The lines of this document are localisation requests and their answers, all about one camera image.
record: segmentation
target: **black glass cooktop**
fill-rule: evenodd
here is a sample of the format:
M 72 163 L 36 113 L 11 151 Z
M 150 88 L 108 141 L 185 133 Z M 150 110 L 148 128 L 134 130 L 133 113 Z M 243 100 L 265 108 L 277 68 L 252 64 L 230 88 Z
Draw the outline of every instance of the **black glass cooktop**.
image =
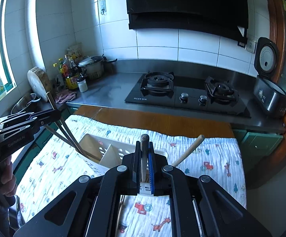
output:
M 238 92 L 227 82 L 210 77 L 204 80 L 163 72 L 143 74 L 125 102 L 250 118 Z

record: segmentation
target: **range hood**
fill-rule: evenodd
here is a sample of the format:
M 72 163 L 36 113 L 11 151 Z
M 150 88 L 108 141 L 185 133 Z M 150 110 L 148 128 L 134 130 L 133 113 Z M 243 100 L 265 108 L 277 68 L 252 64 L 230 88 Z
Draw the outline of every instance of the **range hood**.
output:
M 129 29 L 187 29 L 247 43 L 247 0 L 126 0 L 126 5 Z

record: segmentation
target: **wooden spoon handle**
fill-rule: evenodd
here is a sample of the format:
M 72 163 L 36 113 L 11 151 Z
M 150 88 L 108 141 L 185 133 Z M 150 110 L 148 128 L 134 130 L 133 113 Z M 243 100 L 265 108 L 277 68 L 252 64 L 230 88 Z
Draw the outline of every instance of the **wooden spoon handle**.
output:
M 204 136 L 201 134 L 194 141 L 194 143 L 177 159 L 172 166 L 178 166 L 186 157 L 188 157 L 202 142 L 204 141 Z

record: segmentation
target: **electrical outlet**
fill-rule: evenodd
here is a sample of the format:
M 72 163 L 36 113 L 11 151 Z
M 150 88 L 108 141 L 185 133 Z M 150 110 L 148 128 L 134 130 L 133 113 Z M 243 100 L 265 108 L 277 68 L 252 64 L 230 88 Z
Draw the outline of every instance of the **electrical outlet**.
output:
M 248 50 L 251 53 L 255 53 L 255 46 L 256 42 L 254 40 L 247 39 L 246 50 Z

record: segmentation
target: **stove knob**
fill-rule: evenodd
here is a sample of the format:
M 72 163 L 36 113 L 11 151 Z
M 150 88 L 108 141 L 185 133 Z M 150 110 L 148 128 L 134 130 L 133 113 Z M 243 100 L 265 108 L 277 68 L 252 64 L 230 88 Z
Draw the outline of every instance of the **stove knob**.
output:
M 188 97 L 189 97 L 189 95 L 188 95 L 186 92 L 183 92 L 183 93 L 180 95 L 180 97 L 179 97 L 180 102 L 181 102 L 181 103 L 187 103 L 187 102 L 188 102 Z
M 199 105 L 200 106 L 205 106 L 206 105 L 206 102 L 207 102 L 207 97 L 205 95 L 201 95 L 200 96 L 200 99 L 199 99 Z

